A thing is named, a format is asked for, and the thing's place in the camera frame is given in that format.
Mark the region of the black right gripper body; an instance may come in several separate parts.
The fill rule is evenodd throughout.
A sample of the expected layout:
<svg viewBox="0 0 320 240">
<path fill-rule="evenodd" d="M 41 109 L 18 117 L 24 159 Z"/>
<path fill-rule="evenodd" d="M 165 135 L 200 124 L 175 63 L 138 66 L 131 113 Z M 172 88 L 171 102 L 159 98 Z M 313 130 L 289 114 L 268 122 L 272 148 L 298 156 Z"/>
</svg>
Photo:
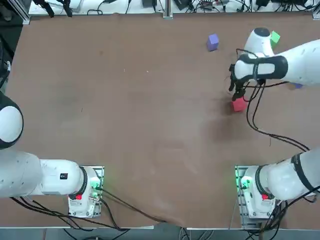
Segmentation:
<svg viewBox="0 0 320 240">
<path fill-rule="evenodd" d="M 250 67 L 245 62 L 236 62 L 229 67 L 230 75 L 236 77 L 236 85 L 244 85 L 250 81 Z"/>
</svg>

